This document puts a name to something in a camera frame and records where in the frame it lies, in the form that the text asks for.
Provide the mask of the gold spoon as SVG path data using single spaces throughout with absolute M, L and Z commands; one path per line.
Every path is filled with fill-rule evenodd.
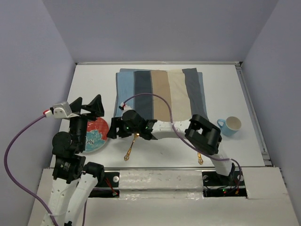
M 202 165 L 203 162 L 204 162 L 204 161 L 203 161 L 203 159 L 202 159 L 201 153 L 198 152 L 198 163 L 199 163 L 200 165 Z

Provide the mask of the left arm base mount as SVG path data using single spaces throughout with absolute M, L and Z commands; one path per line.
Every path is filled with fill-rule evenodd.
M 104 178 L 93 188 L 89 198 L 119 198 L 119 171 L 106 171 Z

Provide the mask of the striped cloth placemat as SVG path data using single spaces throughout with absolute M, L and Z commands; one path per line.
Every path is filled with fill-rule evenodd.
M 184 121 L 194 114 L 207 118 L 203 74 L 196 68 L 120 69 L 116 90 L 115 117 L 122 115 L 123 102 L 147 120 Z

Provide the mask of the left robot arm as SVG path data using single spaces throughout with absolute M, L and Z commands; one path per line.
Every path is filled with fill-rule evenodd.
M 104 116 L 101 95 L 84 105 L 79 97 L 72 103 L 63 101 L 44 114 L 69 121 L 67 132 L 58 132 L 52 139 L 55 156 L 52 189 L 43 226 L 75 226 L 95 186 L 104 181 L 104 167 L 88 162 L 81 153 L 86 148 L 87 123 Z

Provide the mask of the light blue mug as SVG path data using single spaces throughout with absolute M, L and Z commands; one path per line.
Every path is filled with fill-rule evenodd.
M 239 118 L 230 116 L 225 120 L 218 119 L 217 125 L 223 135 L 231 137 L 241 129 L 242 123 Z

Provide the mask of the gold fork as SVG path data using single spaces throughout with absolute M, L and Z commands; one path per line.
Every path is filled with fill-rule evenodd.
M 131 145 L 130 145 L 130 148 L 129 148 L 129 150 L 127 151 L 126 155 L 124 156 L 124 161 L 128 161 L 128 160 L 129 160 L 130 154 L 131 154 L 131 151 L 132 151 L 132 148 L 133 148 L 133 145 L 134 145 L 134 143 L 135 143 L 135 141 L 136 141 L 136 139 L 137 139 L 138 137 L 139 137 L 139 133 L 135 133 L 135 134 L 134 134 L 133 141 L 132 141 L 132 143 L 131 143 Z

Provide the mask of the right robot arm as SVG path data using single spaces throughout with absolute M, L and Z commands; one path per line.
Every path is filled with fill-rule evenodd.
M 134 110 L 126 110 L 120 117 L 111 119 L 108 138 L 126 138 L 132 134 L 139 135 L 145 140 L 179 138 L 190 148 L 211 160 L 220 184 L 239 186 L 242 173 L 239 170 L 238 178 L 235 179 L 236 161 L 229 158 L 221 147 L 220 128 L 200 115 L 195 114 L 185 121 L 167 122 L 147 120 Z

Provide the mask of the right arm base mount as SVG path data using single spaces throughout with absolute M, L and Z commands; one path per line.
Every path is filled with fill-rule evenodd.
M 243 174 L 238 170 L 234 172 L 230 181 L 219 176 L 215 171 L 203 171 L 203 196 L 205 198 L 217 197 L 247 197 Z

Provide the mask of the red and teal plate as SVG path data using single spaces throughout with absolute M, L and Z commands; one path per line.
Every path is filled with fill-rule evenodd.
M 87 123 L 86 146 L 83 153 L 92 153 L 101 149 L 107 141 L 108 123 L 101 117 Z

